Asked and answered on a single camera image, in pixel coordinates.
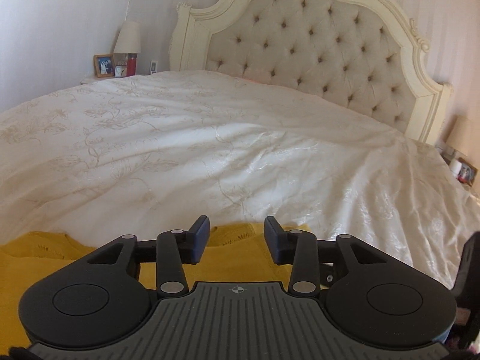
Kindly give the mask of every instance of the white duvet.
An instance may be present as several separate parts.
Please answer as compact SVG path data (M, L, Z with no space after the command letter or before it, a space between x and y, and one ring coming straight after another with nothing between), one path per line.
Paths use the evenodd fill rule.
M432 147L288 88L213 72L99 81L0 114L0 243L307 223L452 286L480 209Z

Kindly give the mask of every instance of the upholstered headboard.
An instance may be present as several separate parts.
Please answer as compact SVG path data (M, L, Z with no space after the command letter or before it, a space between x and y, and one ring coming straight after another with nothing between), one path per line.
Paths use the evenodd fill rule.
M426 74L430 44L392 0L220 0L178 9L172 70L287 86L437 140L451 88Z

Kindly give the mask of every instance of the table lamp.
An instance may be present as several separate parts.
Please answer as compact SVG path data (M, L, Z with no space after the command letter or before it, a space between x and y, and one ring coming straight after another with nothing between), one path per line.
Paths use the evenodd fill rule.
M127 77L134 76L137 69L137 54L140 48L140 24L135 21L126 21L118 34L117 43L113 52L127 54Z
M454 177L458 177L458 173L462 168L462 163L457 160L457 152L468 156L470 147L472 122L465 116L458 115L453 130L448 136L446 144L454 149L453 158L450 162L450 171Z

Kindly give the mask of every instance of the picture frame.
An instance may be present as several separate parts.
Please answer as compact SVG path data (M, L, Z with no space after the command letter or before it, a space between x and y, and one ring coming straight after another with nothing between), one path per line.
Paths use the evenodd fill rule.
M458 161L462 164L462 168L458 173L458 181L463 184L468 184L472 187L477 176L478 169L464 158L459 158Z
M158 61L150 61L150 74L157 73Z
M115 74L115 61L113 54L94 55L93 65L98 78L113 77Z
M115 78L122 78L127 76L127 67L119 65L115 67Z

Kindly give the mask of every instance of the nightstand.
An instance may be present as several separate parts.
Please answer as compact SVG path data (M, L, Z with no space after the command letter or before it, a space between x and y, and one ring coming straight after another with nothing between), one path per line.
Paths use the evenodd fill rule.
M85 84L93 84L96 81L103 81L103 80L109 80L109 79L114 79L115 77L86 77L82 81L80 81L81 85Z

